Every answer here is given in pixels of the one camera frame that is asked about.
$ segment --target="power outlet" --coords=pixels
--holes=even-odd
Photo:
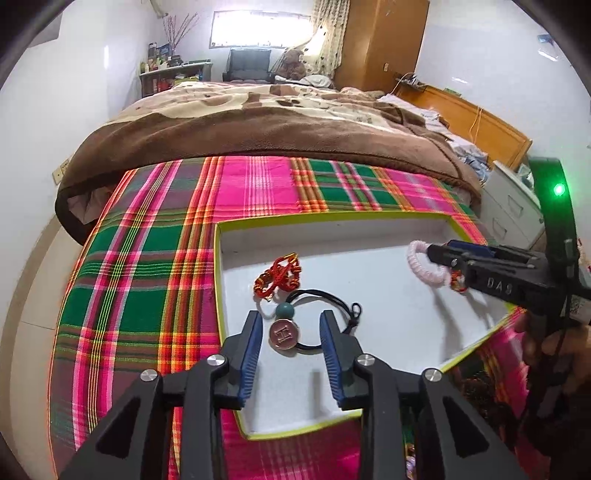
[[[62,178],[64,177],[64,174],[61,170],[61,167],[57,167],[53,173],[51,174],[51,176],[53,177],[53,183],[55,183],[56,185],[59,185]]]
[[[64,163],[62,163],[62,164],[60,165],[60,168],[61,168],[61,173],[62,173],[63,175],[65,175],[65,174],[66,174],[66,168],[68,168],[68,165],[69,165],[69,164],[70,164],[70,159],[68,158],[68,159],[67,159],[67,160],[66,160]]]

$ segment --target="floor tile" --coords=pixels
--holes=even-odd
[[[53,330],[18,326],[10,379],[14,454],[32,480],[55,480],[47,434]]]
[[[21,321],[55,329],[61,301],[82,247],[60,228],[31,285]]]

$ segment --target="curtain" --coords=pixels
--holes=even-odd
[[[315,0],[311,18],[314,36],[304,48],[308,75],[335,76],[342,61],[349,5],[350,0]]]

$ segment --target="teddy bear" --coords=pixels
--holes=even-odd
[[[303,54],[304,52],[301,50],[292,49],[286,51],[276,74],[288,80],[301,80],[304,78],[306,76],[306,67],[304,62],[300,60]]]

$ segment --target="hair tie with beads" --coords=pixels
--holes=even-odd
[[[305,352],[322,349],[321,345],[305,345],[298,341],[300,330],[293,321],[296,311],[291,303],[302,295],[314,295],[316,297],[328,300],[337,307],[340,307],[348,317],[347,326],[343,330],[343,333],[350,335],[352,330],[359,324],[359,316],[362,312],[362,308],[359,303],[353,303],[351,304],[351,308],[349,308],[349,306],[343,300],[335,297],[332,293],[314,289],[295,290],[287,296],[285,302],[280,303],[275,309],[275,317],[277,319],[275,322],[273,322],[273,325],[271,325],[269,337],[271,339],[271,343],[278,349],[289,350],[291,348],[296,348]]]

